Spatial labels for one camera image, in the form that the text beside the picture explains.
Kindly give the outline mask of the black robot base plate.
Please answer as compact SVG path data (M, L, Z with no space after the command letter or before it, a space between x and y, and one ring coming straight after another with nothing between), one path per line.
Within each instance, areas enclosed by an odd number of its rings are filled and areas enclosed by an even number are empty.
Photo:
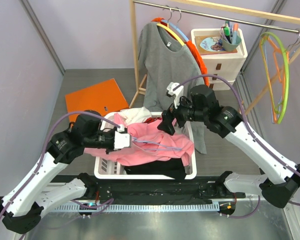
M101 203L113 198L114 205L198 205L213 200L244 199L245 193L231 193L217 184L215 176L194 179L100 179L91 176L97 185L90 200Z

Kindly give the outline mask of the light blue wire hanger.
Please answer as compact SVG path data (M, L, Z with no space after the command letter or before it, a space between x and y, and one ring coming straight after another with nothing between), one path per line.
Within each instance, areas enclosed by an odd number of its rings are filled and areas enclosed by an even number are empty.
M145 146L142 146L141 148L146 151L182 151L183 150L182 148L179 147L167 146L153 141L139 140L136 137L133 137L132 141L134 143L145 144Z

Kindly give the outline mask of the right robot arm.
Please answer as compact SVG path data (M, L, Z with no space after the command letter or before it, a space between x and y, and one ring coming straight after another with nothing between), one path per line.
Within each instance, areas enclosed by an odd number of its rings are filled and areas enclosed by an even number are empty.
M219 177L216 193L223 198L232 193L262 196L270 204L283 209L300 187L300 164L287 159L245 122L233 107L221 106L214 91L206 85L183 95L184 87L171 82L166 94L173 103L162 112L158 129L175 134L174 122L181 128L186 122L204 123L206 128L243 151L263 171L261 175L245 175L226 171Z

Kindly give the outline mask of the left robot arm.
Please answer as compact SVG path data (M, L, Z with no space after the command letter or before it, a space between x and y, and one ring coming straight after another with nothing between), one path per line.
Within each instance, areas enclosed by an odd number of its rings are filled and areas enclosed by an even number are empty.
M78 198L92 199L98 185L87 173L80 173L48 193L43 193L43 190L74 159L83 155L86 148L103 149L108 154L125 148L120 139L130 141L122 124L92 110L67 113L57 120L52 129L71 115L77 115L76 120L61 132L50 130L33 168L10 193L0 196L0 223L7 230L24 235L57 206Z

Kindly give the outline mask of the pink t shirt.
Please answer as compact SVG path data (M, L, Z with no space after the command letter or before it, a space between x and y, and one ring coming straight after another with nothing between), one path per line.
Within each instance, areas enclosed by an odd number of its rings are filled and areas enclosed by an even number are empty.
M181 159L184 166L190 164L195 149L193 141L184 134L169 135L158 130L157 127L162 122L160 119L150 123L127 125L124 118L119 113L115 113L114 122L127 127L128 133L132 136L131 147L109 154L106 154L105 149L86 148L85 154L119 162L123 166L137 166L154 161L165 162L170 159Z

